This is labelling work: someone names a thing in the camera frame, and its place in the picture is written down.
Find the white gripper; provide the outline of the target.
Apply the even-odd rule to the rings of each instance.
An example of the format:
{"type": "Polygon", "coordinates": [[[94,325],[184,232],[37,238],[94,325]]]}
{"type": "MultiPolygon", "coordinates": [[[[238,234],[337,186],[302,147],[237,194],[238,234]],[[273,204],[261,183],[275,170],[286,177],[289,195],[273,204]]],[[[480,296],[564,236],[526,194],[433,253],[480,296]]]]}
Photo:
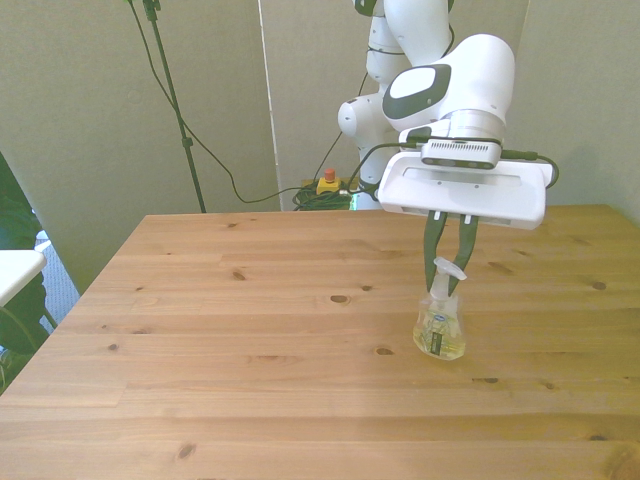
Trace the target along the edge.
{"type": "Polygon", "coordinates": [[[377,192],[384,210],[428,215],[423,235],[426,288],[435,275],[437,246],[447,216],[458,214],[459,249],[453,263],[465,272],[481,222],[532,230],[541,224],[553,167],[545,163],[502,160],[492,170],[427,165],[417,152],[389,161],[377,192]]]}

